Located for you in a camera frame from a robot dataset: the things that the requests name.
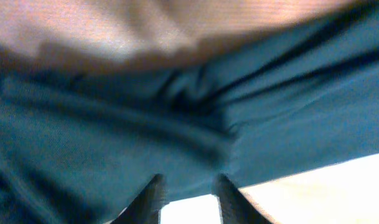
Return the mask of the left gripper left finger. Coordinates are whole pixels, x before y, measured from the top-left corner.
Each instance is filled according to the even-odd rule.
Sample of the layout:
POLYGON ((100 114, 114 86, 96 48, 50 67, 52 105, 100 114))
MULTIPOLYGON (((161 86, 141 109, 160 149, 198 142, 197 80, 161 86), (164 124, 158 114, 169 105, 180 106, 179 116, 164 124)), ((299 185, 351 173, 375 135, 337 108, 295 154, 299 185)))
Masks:
POLYGON ((165 178, 156 174, 111 224, 160 224, 166 205, 165 178))

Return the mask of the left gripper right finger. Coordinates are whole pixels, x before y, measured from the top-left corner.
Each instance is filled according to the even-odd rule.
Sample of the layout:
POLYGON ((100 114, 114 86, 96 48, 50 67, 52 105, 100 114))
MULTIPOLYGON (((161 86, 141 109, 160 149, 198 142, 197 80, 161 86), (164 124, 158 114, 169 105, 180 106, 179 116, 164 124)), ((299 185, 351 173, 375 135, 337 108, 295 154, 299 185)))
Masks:
POLYGON ((223 224, 271 224, 225 174, 217 176, 213 194, 218 197, 223 224))

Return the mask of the black shirt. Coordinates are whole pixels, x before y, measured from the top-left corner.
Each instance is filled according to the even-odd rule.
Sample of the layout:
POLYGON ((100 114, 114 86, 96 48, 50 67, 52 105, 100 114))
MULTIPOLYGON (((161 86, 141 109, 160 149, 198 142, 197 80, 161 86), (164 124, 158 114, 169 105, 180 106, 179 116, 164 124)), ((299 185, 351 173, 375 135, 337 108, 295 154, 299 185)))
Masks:
POLYGON ((0 223, 376 153, 379 1, 0 1, 0 223))

